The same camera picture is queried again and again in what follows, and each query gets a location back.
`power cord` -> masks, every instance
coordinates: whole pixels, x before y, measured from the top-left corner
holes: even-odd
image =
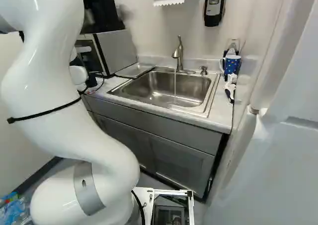
[[[135,194],[135,192],[132,190],[131,193],[134,195],[134,197],[137,201],[139,211],[140,211],[142,225],[146,225],[144,207],[141,205],[141,202],[140,202],[139,198],[137,197],[137,195]]]
[[[86,88],[85,88],[83,91],[79,91],[79,90],[78,90],[79,95],[85,94],[86,90],[88,90],[88,86],[86,86]]]
[[[99,86],[99,88],[95,90],[95,92],[97,92],[98,90],[100,90],[100,88],[103,87],[104,83],[105,83],[105,78],[103,78],[103,82],[101,83],[101,85]]]

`faucet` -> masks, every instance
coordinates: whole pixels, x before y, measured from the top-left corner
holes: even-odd
[[[172,57],[174,59],[178,59],[177,71],[183,71],[183,45],[182,45],[180,35],[178,35],[178,39],[179,39],[179,45],[173,52]]]
[[[208,75],[208,68],[206,66],[201,66],[200,67],[200,70],[201,70],[201,75],[204,76],[204,75]]]

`cabinet door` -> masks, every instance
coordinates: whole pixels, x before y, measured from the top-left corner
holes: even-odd
[[[151,136],[150,143],[157,175],[192,189],[202,197],[214,157],[155,135]]]
[[[95,117],[105,133],[127,146],[135,154],[142,167],[154,172],[153,156],[147,133],[107,117],[97,114]]]
[[[125,125],[216,155],[222,133],[85,96],[92,111]]]
[[[87,111],[87,112],[88,112],[88,114],[90,115],[90,117],[93,119],[93,121],[94,121],[96,124],[98,124],[98,122],[96,121],[96,118],[95,118],[94,113],[92,113],[92,112],[90,112],[90,111]]]

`running water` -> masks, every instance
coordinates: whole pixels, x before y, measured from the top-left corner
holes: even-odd
[[[177,78],[177,69],[174,69],[174,94],[173,94],[173,102],[176,100],[176,78]]]

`white countertop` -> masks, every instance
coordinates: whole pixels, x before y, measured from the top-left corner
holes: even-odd
[[[227,96],[224,92],[224,79],[220,78],[218,87],[216,89],[215,97],[212,103],[210,114],[208,118],[199,117],[187,113],[178,112],[172,109],[163,108],[147,103],[134,101],[131,99],[108,94],[107,92],[120,84],[126,82],[128,79],[121,77],[112,77],[105,79],[104,85],[97,92],[89,94],[88,96],[102,99],[105,101],[117,103],[130,108],[138,109],[141,111],[149,112],[155,115],[172,118],[177,121],[185,122],[195,126],[207,128],[221,133],[230,134],[232,129],[232,116],[233,105],[229,103]],[[99,87],[103,79],[98,78]]]

